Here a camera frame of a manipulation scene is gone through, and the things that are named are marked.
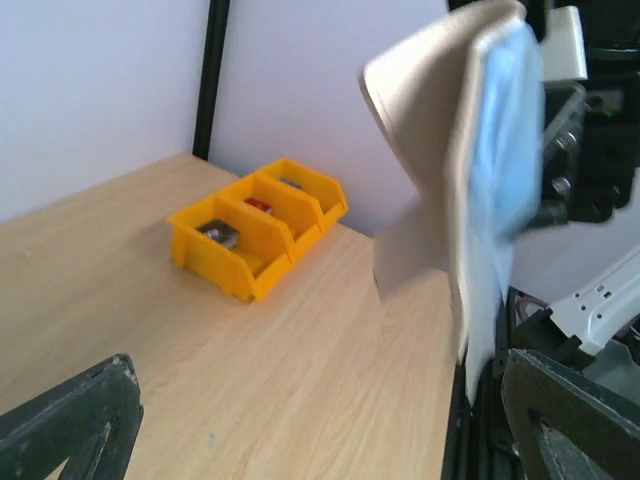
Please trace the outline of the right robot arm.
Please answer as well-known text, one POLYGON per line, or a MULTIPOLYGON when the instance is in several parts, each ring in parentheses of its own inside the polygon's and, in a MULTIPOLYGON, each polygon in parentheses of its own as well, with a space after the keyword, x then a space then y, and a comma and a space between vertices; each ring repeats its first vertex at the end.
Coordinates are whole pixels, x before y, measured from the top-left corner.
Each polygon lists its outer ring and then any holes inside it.
MULTIPOLYGON (((545 63, 541 207, 529 224, 603 224, 632 200, 639 167, 639 4, 529 1, 545 63)), ((514 347, 577 369, 639 315, 639 249, 529 318, 514 347)))

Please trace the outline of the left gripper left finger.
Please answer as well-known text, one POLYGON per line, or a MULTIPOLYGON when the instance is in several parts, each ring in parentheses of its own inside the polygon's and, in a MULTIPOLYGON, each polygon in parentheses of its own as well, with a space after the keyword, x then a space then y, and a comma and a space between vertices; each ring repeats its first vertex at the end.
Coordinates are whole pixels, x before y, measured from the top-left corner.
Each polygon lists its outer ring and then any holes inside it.
POLYGON ((143 415, 131 358, 109 357, 1 416, 1 477, 122 479, 143 415))

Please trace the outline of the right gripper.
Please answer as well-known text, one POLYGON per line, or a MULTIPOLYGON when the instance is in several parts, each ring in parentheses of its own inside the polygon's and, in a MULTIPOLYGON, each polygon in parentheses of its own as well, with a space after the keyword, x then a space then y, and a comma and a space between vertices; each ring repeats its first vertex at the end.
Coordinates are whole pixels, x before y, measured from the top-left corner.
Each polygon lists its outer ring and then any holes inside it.
POLYGON ((545 84, 541 201, 525 231, 604 223, 639 167, 639 49, 587 49, 587 80, 545 84))

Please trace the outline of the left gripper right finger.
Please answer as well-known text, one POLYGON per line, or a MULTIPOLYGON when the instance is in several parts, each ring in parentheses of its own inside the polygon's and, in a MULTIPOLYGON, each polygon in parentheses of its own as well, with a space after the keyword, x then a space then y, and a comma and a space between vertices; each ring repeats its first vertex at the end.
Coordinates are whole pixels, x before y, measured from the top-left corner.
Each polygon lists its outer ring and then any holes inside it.
POLYGON ((509 351, 501 386, 529 479, 637 479, 639 406, 535 350, 509 351))

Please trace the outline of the white card holder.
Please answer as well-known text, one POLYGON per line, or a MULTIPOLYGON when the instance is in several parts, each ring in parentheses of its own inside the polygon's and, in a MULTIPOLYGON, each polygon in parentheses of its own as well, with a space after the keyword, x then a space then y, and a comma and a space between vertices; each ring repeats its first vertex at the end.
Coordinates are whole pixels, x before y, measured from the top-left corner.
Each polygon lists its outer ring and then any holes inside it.
POLYGON ((359 84, 418 198, 377 236, 388 299, 445 270, 457 357, 474 401, 495 353, 515 240, 541 202, 540 47, 518 1, 476 1, 370 60, 359 84))

